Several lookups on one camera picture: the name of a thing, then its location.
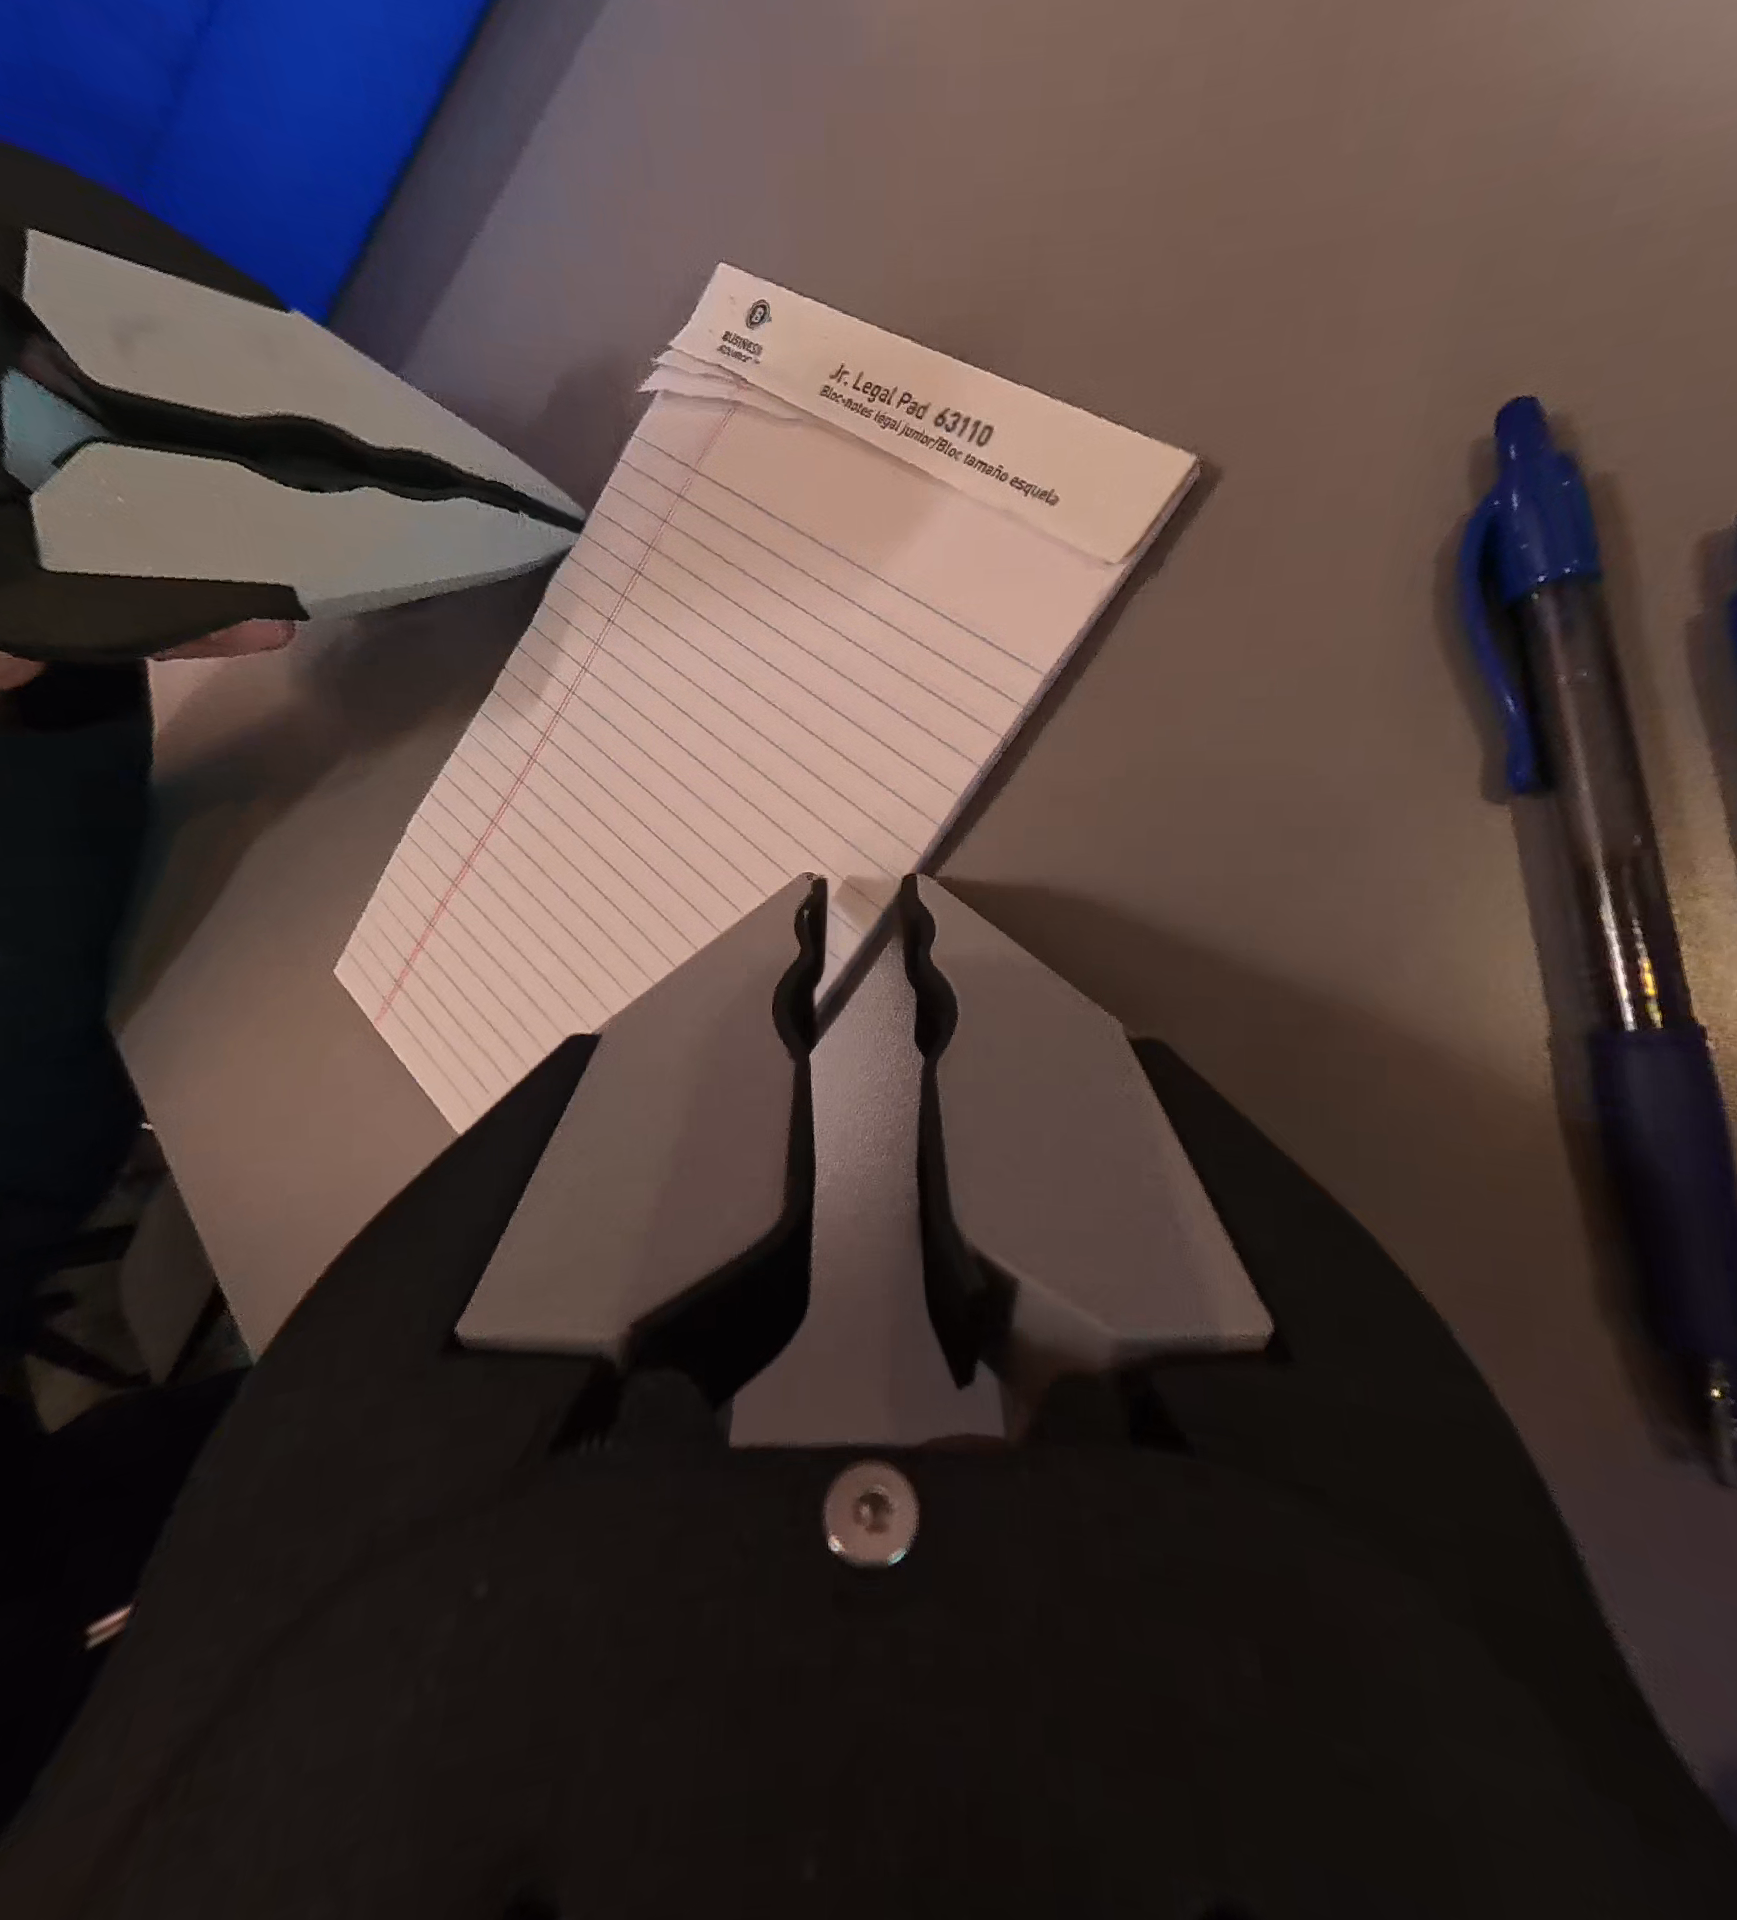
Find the blue plastic bin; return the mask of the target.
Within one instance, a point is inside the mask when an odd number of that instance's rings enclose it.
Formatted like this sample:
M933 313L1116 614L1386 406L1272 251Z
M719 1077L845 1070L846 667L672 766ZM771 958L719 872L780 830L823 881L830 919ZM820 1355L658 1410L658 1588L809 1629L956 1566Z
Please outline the blue plastic bin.
M0 3L0 140L322 323L488 3Z

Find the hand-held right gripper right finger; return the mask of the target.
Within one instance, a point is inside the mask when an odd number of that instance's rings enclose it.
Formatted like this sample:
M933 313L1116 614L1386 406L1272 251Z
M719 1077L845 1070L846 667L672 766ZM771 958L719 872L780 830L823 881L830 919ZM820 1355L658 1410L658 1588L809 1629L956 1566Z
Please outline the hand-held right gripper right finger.
M901 944L928 1322L1007 1388L1265 1352L1274 1319L1114 1015L931 877Z

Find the white legal pad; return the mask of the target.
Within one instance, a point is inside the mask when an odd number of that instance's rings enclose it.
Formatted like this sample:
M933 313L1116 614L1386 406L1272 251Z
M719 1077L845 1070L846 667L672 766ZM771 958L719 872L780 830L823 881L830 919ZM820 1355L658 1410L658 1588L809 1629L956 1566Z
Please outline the white legal pad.
M336 962L448 1136L800 877L818 1022L1199 477L721 263Z

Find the person's left forearm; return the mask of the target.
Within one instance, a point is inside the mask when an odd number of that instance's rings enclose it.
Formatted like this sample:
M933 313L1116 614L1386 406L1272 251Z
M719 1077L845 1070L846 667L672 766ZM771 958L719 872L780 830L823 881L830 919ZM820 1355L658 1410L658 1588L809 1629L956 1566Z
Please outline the person's left forearm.
M0 1302L109 1197L140 1105L109 1021L150 816L144 667L48 667L0 705Z

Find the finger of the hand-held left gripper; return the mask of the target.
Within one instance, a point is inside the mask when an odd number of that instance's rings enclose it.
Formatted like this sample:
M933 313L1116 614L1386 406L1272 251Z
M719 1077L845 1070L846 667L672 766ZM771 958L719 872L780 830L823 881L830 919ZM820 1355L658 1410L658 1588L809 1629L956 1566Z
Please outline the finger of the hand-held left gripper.
M521 579L580 537L468 496L301 491L233 460L132 445L81 446L29 510L52 572L278 587L308 619Z
M580 526L504 445L292 309L271 309L29 230L21 301L90 383L229 420L304 420L379 454L430 458Z

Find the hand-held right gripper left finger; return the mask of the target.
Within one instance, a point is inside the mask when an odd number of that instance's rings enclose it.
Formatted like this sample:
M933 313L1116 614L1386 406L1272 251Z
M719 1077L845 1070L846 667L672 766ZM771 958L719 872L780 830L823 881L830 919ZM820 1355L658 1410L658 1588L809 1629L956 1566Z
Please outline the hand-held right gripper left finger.
M810 1299L814 990L829 886L802 875L598 1033L455 1338L676 1372L712 1409Z

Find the grey desk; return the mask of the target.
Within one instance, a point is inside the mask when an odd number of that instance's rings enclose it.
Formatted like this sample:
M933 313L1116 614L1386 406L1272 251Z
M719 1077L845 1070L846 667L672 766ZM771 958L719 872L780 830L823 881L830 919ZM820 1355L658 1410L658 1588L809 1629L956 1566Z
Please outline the grey desk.
M1479 1708L1347 1680L1371 1575L1248 1588L1243 1487L1164 1429L1122 1451L1190 1518L1081 1551L1076 1473L918 1560L845 1570L814 1490L812 1607L722 1599L733 1521L676 1514L646 1579L529 1570L654 1641L620 1678L499 1614L474 1674L556 1759L606 1738L635 1823L605 1890L535 1832L336 1916L1737 1916L1737 1492L1675 1454L1634 1333L1581 1067L1550 828L1485 771L1451 611L1500 402L1585 445L1613 605L1737 1140L1737 13L1648 4L500 4L336 301L336 328L591 500L633 379L731 263L1193 448L1206 477L946 858L951 892L1157 1056L1263 1279L1423 1365L1295 1439L1410 1524L1484 1518L1427 1423L1466 1388L1585 1557L1616 1706L1697 1773L1693 1814L1592 1890L1548 1784ZM1024 1505L1025 1521L1015 1521Z

